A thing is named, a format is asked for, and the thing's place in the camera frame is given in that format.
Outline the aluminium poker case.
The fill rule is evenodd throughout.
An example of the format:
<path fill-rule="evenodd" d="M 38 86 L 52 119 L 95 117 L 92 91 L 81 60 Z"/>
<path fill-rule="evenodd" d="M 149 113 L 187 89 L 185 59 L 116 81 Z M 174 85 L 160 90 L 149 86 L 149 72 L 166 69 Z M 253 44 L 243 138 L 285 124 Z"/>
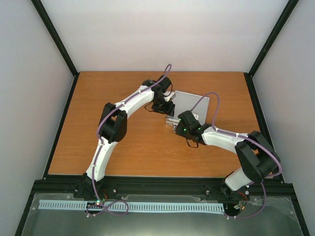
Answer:
<path fill-rule="evenodd" d="M 178 125 L 178 115 L 184 111 L 190 110 L 193 107 L 193 115 L 200 124 L 204 124 L 206 122 L 210 98 L 204 97 L 196 105 L 196 103 L 199 101 L 200 98 L 202 98 L 202 96 L 178 90 L 174 92 L 175 96 L 170 100 L 175 104 L 174 116 L 166 116 L 166 124 L 170 126 Z"/>

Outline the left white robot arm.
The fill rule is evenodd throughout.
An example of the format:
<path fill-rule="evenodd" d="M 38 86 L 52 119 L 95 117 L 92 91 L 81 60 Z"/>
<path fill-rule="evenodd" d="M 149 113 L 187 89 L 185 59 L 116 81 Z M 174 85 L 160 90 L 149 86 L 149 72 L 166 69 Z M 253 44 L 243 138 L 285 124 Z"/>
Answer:
<path fill-rule="evenodd" d="M 171 101 L 174 92 L 167 92 L 172 87 L 168 77 L 161 76 L 158 81 L 145 80 L 133 94 L 115 104 L 105 104 L 96 131 L 98 145 L 93 160 L 86 170 L 92 181 L 85 186 L 85 192 L 92 198 L 102 194 L 102 185 L 109 158 L 127 133 L 127 121 L 130 116 L 147 103 L 152 103 L 152 111 L 162 115 L 174 116 L 175 104 Z"/>

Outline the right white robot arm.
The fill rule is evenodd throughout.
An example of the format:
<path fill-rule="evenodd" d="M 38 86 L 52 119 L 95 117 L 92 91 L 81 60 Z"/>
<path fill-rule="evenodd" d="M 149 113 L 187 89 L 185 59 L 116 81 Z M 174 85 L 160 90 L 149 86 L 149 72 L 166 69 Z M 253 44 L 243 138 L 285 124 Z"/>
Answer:
<path fill-rule="evenodd" d="M 241 167 L 225 177 L 219 187 L 226 199 L 246 185 L 262 182 L 282 173 L 281 161 L 275 150 L 258 131 L 234 133 L 198 121 L 191 126 L 179 122 L 175 133 L 199 145 L 216 146 L 237 155 Z"/>

